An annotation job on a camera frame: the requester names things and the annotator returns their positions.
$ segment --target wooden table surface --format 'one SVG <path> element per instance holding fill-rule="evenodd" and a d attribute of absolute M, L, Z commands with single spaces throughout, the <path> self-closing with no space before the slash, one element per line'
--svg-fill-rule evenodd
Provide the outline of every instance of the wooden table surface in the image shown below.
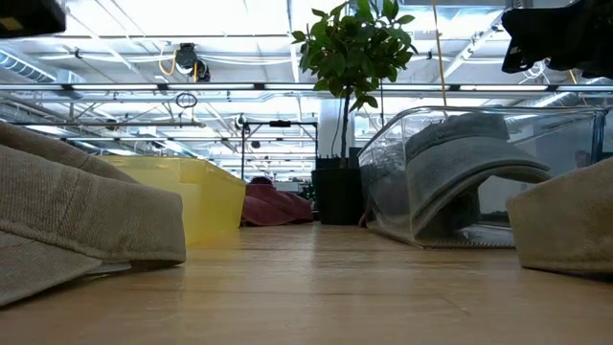
<path fill-rule="evenodd" d="M 0 310 L 0 344 L 613 344 L 613 284 L 354 227 L 243 229 L 182 267 Z"/>

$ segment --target plastic container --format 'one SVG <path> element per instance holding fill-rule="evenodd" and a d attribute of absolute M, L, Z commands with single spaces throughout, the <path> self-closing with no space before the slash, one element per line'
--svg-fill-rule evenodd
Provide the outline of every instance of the plastic container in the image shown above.
<path fill-rule="evenodd" d="M 183 197 L 187 244 L 225 241 L 240 227 L 245 183 L 191 158 L 102 156 L 137 181 Z"/>
<path fill-rule="evenodd" d="M 478 223 L 429 237 L 414 231 L 409 217 L 405 146 L 411 136 L 443 121 L 445 113 L 449 116 L 503 115 L 509 143 L 549 165 L 551 176 L 587 166 L 606 156 L 602 152 L 602 138 L 595 133 L 598 127 L 595 124 L 606 114 L 600 108 L 419 107 L 406 110 L 358 154 L 364 196 L 375 214 L 375 221 L 368 224 L 370 228 L 422 247 L 513 247 L 506 200 L 532 185 L 499 177 L 491 177 L 479 187 L 478 200 L 474 200 Z"/>

